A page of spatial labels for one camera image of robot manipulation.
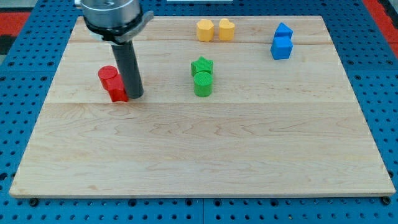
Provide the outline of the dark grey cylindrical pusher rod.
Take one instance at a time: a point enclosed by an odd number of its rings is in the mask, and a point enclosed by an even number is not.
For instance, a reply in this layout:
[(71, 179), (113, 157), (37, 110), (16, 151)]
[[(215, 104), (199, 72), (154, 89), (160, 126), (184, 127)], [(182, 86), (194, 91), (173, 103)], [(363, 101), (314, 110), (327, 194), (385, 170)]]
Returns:
[(127, 96), (132, 99), (140, 98), (144, 89), (132, 41), (113, 45), (112, 50)]

